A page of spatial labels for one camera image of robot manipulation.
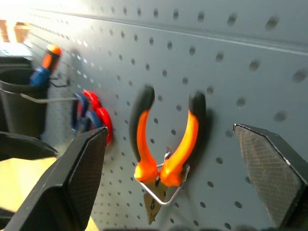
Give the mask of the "black plastic bin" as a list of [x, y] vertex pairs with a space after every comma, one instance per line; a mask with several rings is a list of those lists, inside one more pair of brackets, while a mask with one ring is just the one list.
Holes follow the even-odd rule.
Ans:
[[0, 57], [0, 102], [8, 131], [39, 139], [45, 130], [47, 105], [20, 95], [35, 99], [47, 97], [49, 84], [30, 85], [33, 72], [31, 62], [24, 57]]

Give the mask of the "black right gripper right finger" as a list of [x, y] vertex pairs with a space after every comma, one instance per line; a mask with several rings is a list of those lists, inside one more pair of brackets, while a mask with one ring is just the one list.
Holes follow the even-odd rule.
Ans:
[[280, 135], [234, 124], [248, 177], [278, 229], [308, 231], [308, 162]]

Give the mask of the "blue handled screwdriver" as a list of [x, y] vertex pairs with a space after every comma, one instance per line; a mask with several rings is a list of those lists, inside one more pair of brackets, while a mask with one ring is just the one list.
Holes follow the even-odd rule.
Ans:
[[37, 68], [30, 77], [30, 86], [47, 86], [51, 71], [45, 67]]

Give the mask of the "orange black handled pliers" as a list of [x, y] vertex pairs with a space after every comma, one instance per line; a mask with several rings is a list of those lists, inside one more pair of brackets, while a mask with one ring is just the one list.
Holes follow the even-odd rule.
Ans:
[[[145, 85], [141, 88], [141, 90], [137, 94], [135, 103], [131, 110], [130, 122], [129, 122], [129, 138], [130, 138], [130, 145], [135, 155], [136, 161], [137, 157], [135, 151], [137, 148], [137, 144], [138, 143], [147, 144], [147, 139], [146, 139], [147, 120], [150, 114], [151, 107], [154, 103], [154, 100], [155, 100], [154, 88], [151, 85]], [[178, 145], [178, 147], [185, 147], [192, 149], [192, 153], [188, 158], [188, 160], [185, 162], [184, 171], [182, 172], [182, 175], [185, 176], [185, 181], [187, 180], [188, 174], [191, 170], [192, 162], [195, 159], [195, 155], [201, 148], [205, 134], [205, 128], [206, 128], [206, 99], [205, 95], [201, 91], [196, 91], [195, 93], [192, 93], [189, 96], [186, 129], [181, 139], [181, 142]], [[175, 152], [171, 153], [170, 151], [167, 151], [164, 156], [164, 160], [170, 158]], [[176, 192], [176, 190], [177, 186], [168, 188], [167, 192], [165, 193], [166, 202], [171, 199], [171, 196]], [[149, 193], [147, 193], [146, 190], [145, 192], [146, 193], [143, 195], [143, 201], [146, 208], [148, 223], [152, 224], [157, 214], [159, 213], [161, 207], [163, 207], [163, 205], [159, 205], [157, 202], [154, 201], [154, 199], [149, 195]]]

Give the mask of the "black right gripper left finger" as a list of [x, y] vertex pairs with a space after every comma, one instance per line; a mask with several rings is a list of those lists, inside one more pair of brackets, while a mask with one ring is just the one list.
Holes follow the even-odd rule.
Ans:
[[108, 129], [75, 137], [41, 175], [16, 212], [3, 211], [4, 231], [85, 231], [101, 182]]

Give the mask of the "brown wooden furniture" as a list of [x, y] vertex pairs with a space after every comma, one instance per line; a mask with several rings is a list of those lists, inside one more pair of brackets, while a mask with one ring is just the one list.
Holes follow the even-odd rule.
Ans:
[[0, 42], [23, 43], [28, 32], [27, 22], [0, 20]]

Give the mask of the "blue handled scissors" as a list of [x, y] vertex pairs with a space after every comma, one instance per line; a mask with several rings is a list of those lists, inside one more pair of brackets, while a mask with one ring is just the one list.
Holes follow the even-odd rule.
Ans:
[[77, 100], [72, 104], [71, 127], [75, 135], [102, 127], [90, 99], [83, 93], [74, 93], [74, 96]]

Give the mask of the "grey metal pegboard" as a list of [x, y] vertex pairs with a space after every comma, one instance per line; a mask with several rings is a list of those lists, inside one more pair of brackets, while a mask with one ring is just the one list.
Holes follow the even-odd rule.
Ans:
[[134, 179], [129, 117], [138, 91], [155, 100], [147, 144], [158, 163], [186, 129], [189, 95], [206, 97], [209, 136], [188, 179], [152, 229], [271, 227], [251, 185], [235, 123], [282, 136], [308, 161], [308, 0], [30, 0], [29, 40], [63, 50], [50, 98], [95, 92], [114, 137], [92, 210], [99, 229], [147, 228]]

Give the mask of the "silver straight peg hook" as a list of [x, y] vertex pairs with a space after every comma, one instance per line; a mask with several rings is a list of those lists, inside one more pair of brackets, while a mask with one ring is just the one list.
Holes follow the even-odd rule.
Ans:
[[37, 99], [37, 98], [33, 98], [29, 95], [20, 93], [20, 96], [22, 98], [25, 98], [27, 100], [30, 100], [34, 103], [39, 103], [39, 104], [48, 104], [48, 103], [55, 103], [55, 102], [64, 102], [64, 101], [76, 101], [78, 100], [77, 97], [69, 97], [69, 98], [52, 98], [52, 99]]

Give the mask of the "red handled scissors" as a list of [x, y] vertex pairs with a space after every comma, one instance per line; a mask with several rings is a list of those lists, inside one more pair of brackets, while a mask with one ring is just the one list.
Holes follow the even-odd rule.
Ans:
[[97, 114], [102, 125], [108, 128], [106, 145], [109, 145], [113, 139], [113, 125], [108, 111], [103, 107], [99, 97], [93, 91], [83, 90], [82, 93], [89, 99], [91, 108]]

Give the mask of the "orange black screwdriver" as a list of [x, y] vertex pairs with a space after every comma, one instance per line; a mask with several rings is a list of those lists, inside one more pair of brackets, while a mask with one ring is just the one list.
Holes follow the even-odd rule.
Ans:
[[48, 44], [41, 66], [48, 69], [52, 74], [59, 63], [61, 56], [62, 49], [59, 46], [55, 44]]

